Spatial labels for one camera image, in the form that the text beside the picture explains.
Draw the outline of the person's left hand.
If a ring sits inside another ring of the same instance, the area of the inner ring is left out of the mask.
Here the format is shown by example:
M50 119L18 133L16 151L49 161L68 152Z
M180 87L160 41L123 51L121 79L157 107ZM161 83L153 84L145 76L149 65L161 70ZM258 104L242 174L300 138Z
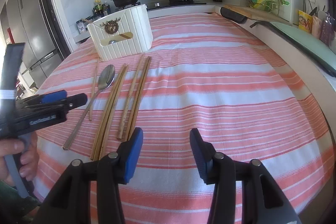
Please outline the person's left hand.
M0 176L1 181L4 181L9 186L15 186L15 182L11 177L9 170L5 162L6 155L21 154L20 162L21 168L19 174L22 178L26 178L27 181L32 181L38 170L39 155L37 152L38 137L36 132L31 134L31 140L28 149L24 151L25 145L19 139L3 139L0 141Z

